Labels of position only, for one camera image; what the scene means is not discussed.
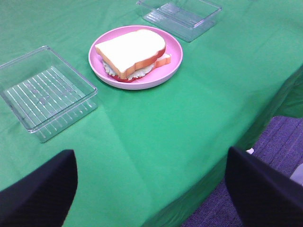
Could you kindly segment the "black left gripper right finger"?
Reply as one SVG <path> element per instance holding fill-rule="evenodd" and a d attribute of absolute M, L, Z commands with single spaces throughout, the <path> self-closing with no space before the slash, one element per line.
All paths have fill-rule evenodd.
<path fill-rule="evenodd" d="M 229 148 L 225 184 L 245 227 L 303 225 L 303 187 L 248 152 Z"/>

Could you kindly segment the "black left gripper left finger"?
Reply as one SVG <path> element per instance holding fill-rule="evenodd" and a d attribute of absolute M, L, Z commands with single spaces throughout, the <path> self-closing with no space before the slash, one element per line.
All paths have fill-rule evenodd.
<path fill-rule="evenodd" d="M 61 227 L 78 187 L 74 151 L 63 150 L 0 192 L 2 227 Z"/>

